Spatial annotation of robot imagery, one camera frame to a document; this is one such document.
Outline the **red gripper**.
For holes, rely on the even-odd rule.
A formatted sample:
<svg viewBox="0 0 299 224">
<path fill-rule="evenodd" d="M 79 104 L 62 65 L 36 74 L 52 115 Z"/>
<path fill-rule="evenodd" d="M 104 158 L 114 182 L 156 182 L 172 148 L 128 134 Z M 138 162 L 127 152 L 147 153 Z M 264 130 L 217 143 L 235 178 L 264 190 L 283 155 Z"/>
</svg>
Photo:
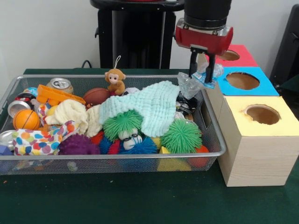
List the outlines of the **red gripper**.
<svg viewBox="0 0 299 224">
<path fill-rule="evenodd" d="M 223 55 L 233 38 L 233 27 L 225 26 L 220 30 L 200 30 L 188 26 L 183 18 L 176 24 L 175 39 L 180 47 L 191 49 L 189 78 L 197 71 L 197 50 L 206 52 L 209 58 L 205 83 L 211 83 L 214 72 L 214 55 Z"/>
</svg>

